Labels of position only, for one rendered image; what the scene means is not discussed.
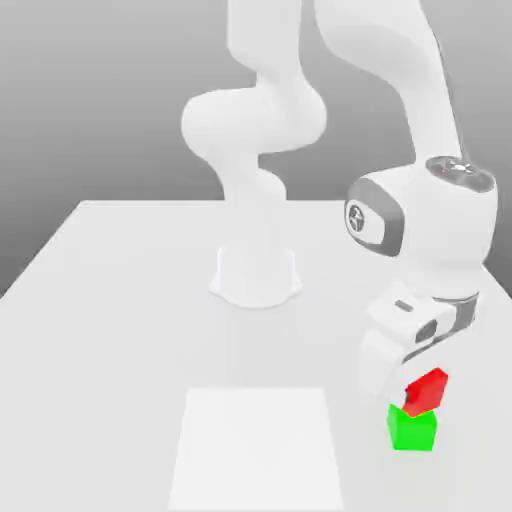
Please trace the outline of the small red cube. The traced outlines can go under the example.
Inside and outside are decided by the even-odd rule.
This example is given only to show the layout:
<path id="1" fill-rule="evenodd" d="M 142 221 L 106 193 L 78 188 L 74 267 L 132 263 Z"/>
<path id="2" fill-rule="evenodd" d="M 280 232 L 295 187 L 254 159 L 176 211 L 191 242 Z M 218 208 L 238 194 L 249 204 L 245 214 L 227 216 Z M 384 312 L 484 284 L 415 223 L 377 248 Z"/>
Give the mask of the small red cube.
<path id="1" fill-rule="evenodd" d="M 448 374 L 441 368 L 434 368 L 405 388 L 405 402 L 402 410 L 410 417 L 417 417 L 438 408 L 442 402 Z"/>

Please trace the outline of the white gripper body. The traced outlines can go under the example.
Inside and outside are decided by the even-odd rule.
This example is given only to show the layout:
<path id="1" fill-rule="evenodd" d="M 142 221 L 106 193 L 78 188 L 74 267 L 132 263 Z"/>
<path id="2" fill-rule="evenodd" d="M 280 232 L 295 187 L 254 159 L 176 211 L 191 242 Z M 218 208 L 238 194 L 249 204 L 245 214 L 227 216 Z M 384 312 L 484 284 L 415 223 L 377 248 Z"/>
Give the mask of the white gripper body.
<path id="1" fill-rule="evenodd" d="M 366 330 L 358 355 L 358 389 L 393 404 L 404 404 L 407 386 L 438 366 L 434 354 L 403 363 L 406 355 L 400 343 L 376 329 Z"/>

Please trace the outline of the small green cube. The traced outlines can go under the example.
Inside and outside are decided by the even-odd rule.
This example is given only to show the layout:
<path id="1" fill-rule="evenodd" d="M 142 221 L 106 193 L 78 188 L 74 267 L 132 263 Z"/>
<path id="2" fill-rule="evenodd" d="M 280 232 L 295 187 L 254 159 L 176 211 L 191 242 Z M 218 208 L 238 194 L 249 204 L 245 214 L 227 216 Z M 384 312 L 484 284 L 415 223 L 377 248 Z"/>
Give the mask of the small green cube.
<path id="1" fill-rule="evenodd" d="M 390 404 L 387 427 L 394 450 L 431 451 L 434 447 L 437 418 L 433 410 L 412 417 Z"/>

